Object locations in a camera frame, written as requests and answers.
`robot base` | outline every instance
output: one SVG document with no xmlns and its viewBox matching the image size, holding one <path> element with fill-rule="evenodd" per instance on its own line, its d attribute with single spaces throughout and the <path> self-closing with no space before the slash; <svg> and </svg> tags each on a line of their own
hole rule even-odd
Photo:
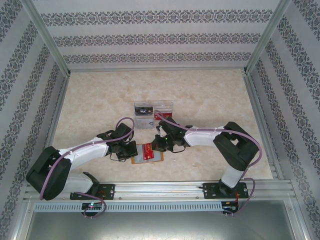
<svg viewBox="0 0 320 240">
<path fill-rule="evenodd" d="M 221 184 L 219 182 L 206 182 L 202 184 L 204 199 L 236 199 L 238 193 L 239 199 L 247 199 L 249 197 L 247 184 L 245 182 L 238 182 L 238 184 L 227 194 L 220 190 Z"/>
<path fill-rule="evenodd" d="M 113 200 L 114 195 L 115 195 L 114 184 L 99 184 L 96 194 L 94 196 L 103 200 Z M 71 192 L 70 200 L 92 200 L 92 198 Z"/>
</svg>

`red card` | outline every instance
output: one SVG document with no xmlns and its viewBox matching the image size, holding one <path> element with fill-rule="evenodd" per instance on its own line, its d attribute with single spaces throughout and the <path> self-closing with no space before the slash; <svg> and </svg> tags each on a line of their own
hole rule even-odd
<svg viewBox="0 0 320 240">
<path fill-rule="evenodd" d="M 153 159 L 155 157 L 154 151 L 152 151 L 152 149 L 151 149 L 151 142 L 143 144 L 142 148 L 143 148 L 143 159 L 144 160 Z"/>
<path fill-rule="evenodd" d="M 172 117 L 172 112 L 169 112 L 169 113 L 162 113 L 163 114 L 163 116 L 166 118 L 166 117 L 168 117 L 168 116 L 170 116 L 170 117 Z M 158 117 L 158 115 L 154 115 L 154 119 L 155 120 L 161 120 L 161 118 L 160 117 Z"/>
</svg>

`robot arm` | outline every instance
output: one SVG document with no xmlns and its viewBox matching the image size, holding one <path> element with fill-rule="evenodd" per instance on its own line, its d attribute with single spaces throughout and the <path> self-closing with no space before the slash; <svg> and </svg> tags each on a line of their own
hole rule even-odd
<svg viewBox="0 0 320 240">
<path fill-rule="evenodd" d="M 171 117 L 167 117 L 166 120 L 176 124 Z M 186 130 L 161 120 L 156 128 L 159 135 L 156 135 L 152 142 L 152 149 L 156 151 L 174 152 L 175 145 L 185 148 L 197 145 L 216 146 L 229 164 L 220 180 L 220 191 L 226 194 L 237 185 L 259 150 L 256 144 L 246 137 L 217 131 L 232 130 L 250 136 L 235 122 L 228 122 L 227 125 L 217 128 L 186 126 L 189 129 Z"/>
<path fill-rule="evenodd" d="M 49 146 L 43 150 L 39 158 L 33 164 L 26 175 L 26 180 L 40 193 L 51 166 L 53 166 L 57 159 L 62 155 L 70 152 L 56 165 L 45 187 L 43 198 L 52 200 L 60 193 L 71 192 L 82 192 L 95 195 L 95 189 L 98 189 L 97 185 L 99 185 L 99 182 L 92 175 L 87 172 L 82 174 L 70 174 L 70 171 L 88 161 L 102 158 L 112 153 L 117 155 L 119 161 L 136 156 L 138 154 L 136 142 L 130 141 L 134 132 L 132 132 L 128 141 L 126 140 L 129 136 L 118 141 L 96 143 L 118 139 L 127 135 L 130 131 L 130 127 L 121 123 L 115 130 L 98 134 L 91 141 L 84 143 L 85 145 L 87 144 L 87 146 L 81 147 L 73 152 L 71 150 L 77 146 L 59 150 Z"/>
</svg>

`enclosure wall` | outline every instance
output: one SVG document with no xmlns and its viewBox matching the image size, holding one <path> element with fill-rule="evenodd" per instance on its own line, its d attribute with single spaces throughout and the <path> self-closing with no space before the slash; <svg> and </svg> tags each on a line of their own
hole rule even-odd
<svg viewBox="0 0 320 240">
<path fill-rule="evenodd" d="M 251 73 L 282 173 L 320 238 L 320 1 L 290 3 Z"/>
<path fill-rule="evenodd" d="M 18 0 L 0 3 L 0 239 L 45 147 L 65 78 Z"/>
<path fill-rule="evenodd" d="M 279 0 L 37 0 L 71 70 L 245 67 Z"/>
</svg>

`beige marble surface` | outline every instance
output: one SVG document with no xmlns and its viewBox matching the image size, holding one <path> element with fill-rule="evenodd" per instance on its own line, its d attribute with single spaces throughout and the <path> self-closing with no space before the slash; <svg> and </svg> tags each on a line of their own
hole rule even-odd
<svg viewBox="0 0 320 240">
<path fill-rule="evenodd" d="M 211 128 L 234 121 L 262 145 L 241 71 L 190 70 L 72 73 L 53 146 L 87 142 L 114 129 L 120 118 L 133 118 L 135 101 L 161 100 L 173 101 L 173 119 L 181 125 Z M 155 128 L 136 128 L 134 140 L 149 143 L 155 134 Z M 194 146 L 179 154 L 165 152 L 162 162 L 121 163 L 107 156 L 74 172 L 89 172 L 101 182 L 207 181 L 220 179 L 227 165 L 215 147 Z M 265 153 L 246 176 L 272 178 Z"/>
</svg>

